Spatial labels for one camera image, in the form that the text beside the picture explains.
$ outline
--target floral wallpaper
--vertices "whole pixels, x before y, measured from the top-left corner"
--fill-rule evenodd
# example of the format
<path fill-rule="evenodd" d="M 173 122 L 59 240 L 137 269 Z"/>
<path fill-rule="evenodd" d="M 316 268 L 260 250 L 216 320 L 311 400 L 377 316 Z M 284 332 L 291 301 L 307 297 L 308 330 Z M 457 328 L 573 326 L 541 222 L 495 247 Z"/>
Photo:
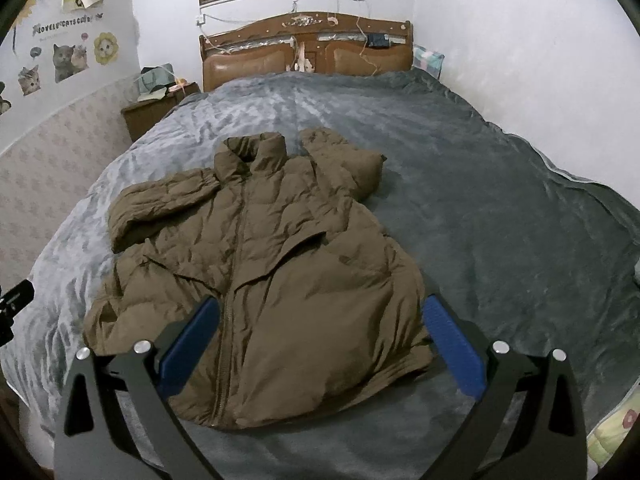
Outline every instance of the floral wallpaper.
<path fill-rule="evenodd" d="M 107 85 L 60 110 L 0 155 L 0 286 L 8 290 L 102 170 L 130 145 L 120 110 L 134 79 Z"/>

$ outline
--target jacket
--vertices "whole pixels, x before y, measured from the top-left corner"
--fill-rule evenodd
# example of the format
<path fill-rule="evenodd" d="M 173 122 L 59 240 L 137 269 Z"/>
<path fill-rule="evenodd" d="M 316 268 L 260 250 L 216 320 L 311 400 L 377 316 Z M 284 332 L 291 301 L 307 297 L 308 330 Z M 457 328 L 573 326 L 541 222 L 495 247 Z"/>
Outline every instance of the jacket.
<path fill-rule="evenodd" d="M 385 157 L 325 129 L 229 138 L 213 168 L 123 190 L 113 272 L 84 321 L 97 354 L 154 340 L 210 294 L 221 323 L 181 418 L 248 428 L 361 402 L 432 360 L 415 262 L 358 200 Z"/>

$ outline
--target gray blanket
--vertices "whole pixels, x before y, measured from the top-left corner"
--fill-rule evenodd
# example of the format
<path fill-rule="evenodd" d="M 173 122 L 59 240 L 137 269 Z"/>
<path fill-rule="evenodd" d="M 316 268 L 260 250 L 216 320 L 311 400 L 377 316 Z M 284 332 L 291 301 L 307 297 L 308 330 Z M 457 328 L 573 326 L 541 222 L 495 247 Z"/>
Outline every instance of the gray blanket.
<path fill-rule="evenodd" d="M 618 403 L 640 373 L 640 212 L 610 189 L 550 171 L 525 141 L 425 73 L 286 73 L 185 100 L 106 168 L 40 255 L 31 275 L 36 299 L 17 316 L 15 340 L 0 357 L 47 427 L 82 318 L 114 261 L 106 214 L 118 193 L 212 164 L 225 137 L 281 132 L 296 152 L 296 133 L 319 125 L 388 157 L 366 205 L 461 317 L 522 352 L 565 349 L 588 428 Z M 315 422 L 242 433 L 185 426 L 228 479 L 405 479 L 428 468 L 471 405 L 442 372 Z"/>

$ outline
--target cat sticker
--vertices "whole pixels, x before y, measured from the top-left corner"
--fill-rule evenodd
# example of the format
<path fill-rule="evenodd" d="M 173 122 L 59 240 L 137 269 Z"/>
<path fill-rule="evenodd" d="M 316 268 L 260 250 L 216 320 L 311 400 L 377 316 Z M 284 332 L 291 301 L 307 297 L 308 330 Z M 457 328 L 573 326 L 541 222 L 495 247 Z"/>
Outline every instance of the cat sticker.
<path fill-rule="evenodd" d="M 4 91 L 4 83 L 0 81 L 0 115 L 8 112 L 11 108 L 11 103 L 2 99 L 2 92 Z"/>
<path fill-rule="evenodd" d="M 53 66 L 56 69 L 56 83 L 88 68 L 86 48 L 81 45 L 53 45 Z"/>
<path fill-rule="evenodd" d="M 18 74 L 18 83 L 22 88 L 23 95 L 33 94 L 40 90 L 40 75 L 38 74 L 38 66 L 36 65 L 31 70 L 27 70 L 27 67 L 23 67 Z"/>
<path fill-rule="evenodd" d="M 118 58 L 118 40 L 110 32 L 102 32 L 94 41 L 95 60 L 106 65 Z"/>

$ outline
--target wooden headboard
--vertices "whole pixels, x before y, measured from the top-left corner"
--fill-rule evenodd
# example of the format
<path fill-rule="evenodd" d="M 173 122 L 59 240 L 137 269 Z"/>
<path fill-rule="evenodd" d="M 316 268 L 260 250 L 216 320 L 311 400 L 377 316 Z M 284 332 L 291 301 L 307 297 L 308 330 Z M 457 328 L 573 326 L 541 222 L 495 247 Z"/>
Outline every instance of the wooden headboard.
<path fill-rule="evenodd" d="M 364 48 L 363 34 L 387 34 L 389 48 Z M 301 72 L 377 75 L 409 70 L 411 22 L 371 20 L 333 12 L 295 12 L 237 30 L 200 37 L 204 91 L 239 77 Z"/>

